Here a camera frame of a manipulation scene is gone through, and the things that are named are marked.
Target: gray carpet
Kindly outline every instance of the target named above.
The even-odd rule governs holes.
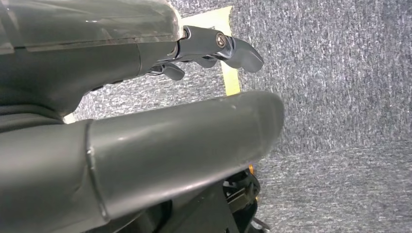
[[[412,232],[412,1],[173,0],[190,16],[233,5],[233,34],[266,65],[241,87],[280,94],[285,129],[257,164],[273,232]],[[142,77],[87,95],[77,119],[224,95],[220,68]]]

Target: black mechanism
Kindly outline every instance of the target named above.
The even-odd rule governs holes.
[[[184,30],[185,38],[179,40],[176,49],[158,61],[149,74],[164,74],[173,80],[181,80],[185,72],[172,64],[174,62],[196,62],[210,68],[221,60],[232,68],[243,68],[253,73],[263,66],[263,58],[243,40],[212,29],[185,26]]]

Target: screw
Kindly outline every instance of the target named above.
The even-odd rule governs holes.
[[[223,33],[216,34],[216,43],[220,48],[224,48],[224,46],[226,45],[226,37]]]
[[[186,30],[183,30],[183,38],[188,38],[189,33]]]

